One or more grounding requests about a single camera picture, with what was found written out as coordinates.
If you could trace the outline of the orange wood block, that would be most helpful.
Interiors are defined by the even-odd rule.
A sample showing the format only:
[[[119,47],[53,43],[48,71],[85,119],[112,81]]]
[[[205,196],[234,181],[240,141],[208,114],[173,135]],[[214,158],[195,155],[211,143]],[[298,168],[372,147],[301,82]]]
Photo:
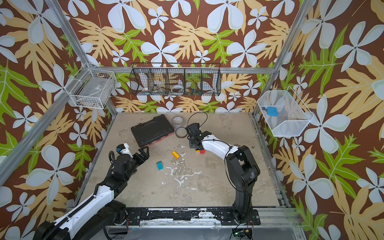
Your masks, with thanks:
[[[173,151],[173,152],[172,152],[172,156],[173,156],[176,160],[178,160],[178,159],[181,157],[176,151]]]

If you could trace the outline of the teal wood block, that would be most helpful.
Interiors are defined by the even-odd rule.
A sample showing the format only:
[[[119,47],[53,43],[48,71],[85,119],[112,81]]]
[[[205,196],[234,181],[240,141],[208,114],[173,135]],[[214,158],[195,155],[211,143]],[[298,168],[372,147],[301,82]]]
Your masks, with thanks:
[[[163,163],[161,161],[158,161],[156,164],[159,171],[164,168]]]

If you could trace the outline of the white tape roll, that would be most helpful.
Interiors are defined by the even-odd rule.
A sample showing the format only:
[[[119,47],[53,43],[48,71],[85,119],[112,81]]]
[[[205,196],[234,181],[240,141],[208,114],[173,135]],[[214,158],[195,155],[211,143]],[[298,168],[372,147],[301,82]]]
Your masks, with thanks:
[[[173,93],[183,93],[184,87],[182,85],[172,85],[171,86],[171,92]]]

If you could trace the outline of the black plastic tool case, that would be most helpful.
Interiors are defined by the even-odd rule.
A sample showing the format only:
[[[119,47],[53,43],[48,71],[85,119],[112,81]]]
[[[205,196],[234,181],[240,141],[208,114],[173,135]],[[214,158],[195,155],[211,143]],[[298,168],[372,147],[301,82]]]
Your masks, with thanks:
[[[152,120],[131,127],[132,134],[140,148],[144,148],[172,135],[174,127],[165,115],[159,115]]]

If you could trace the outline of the blue object in basket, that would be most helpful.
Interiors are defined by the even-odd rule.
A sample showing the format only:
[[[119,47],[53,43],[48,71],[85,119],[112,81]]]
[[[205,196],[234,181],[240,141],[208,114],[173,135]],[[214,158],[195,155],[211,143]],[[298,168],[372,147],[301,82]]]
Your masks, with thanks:
[[[264,111],[268,116],[277,117],[278,111],[275,107],[262,107],[262,111]]]

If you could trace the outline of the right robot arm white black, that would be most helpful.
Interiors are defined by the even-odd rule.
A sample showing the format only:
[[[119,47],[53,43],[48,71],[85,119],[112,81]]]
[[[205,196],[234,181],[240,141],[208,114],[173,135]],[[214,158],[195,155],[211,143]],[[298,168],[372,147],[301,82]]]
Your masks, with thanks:
[[[202,132],[198,123],[188,125],[186,132],[192,149],[212,152],[224,160],[226,176],[236,190],[234,218],[239,224],[246,222],[252,214],[253,188],[261,173],[251,150],[230,145],[208,131]]]

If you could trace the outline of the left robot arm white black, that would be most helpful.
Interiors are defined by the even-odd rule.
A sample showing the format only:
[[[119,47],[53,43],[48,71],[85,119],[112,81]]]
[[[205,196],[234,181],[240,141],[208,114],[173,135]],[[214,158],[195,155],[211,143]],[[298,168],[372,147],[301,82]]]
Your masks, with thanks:
[[[103,181],[94,192],[64,216],[52,223],[45,221],[35,231],[35,240],[89,240],[101,229],[124,220],[125,204],[116,197],[126,188],[137,168],[150,157],[149,148],[131,154],[127,144],[109,152],[111,163]]]

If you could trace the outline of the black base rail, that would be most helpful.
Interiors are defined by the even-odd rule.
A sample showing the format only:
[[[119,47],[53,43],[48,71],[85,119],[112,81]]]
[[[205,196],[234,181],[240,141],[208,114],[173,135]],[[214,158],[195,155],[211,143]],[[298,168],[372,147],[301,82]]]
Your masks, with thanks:
[[[250,210],[241,218],[232,207],[208,208],[125,208],[129,226],[143,226],[150,223],[187,223],[187,224],[217,224],[219,226],[236,226],[252,224],[261,225],[259,213]]]

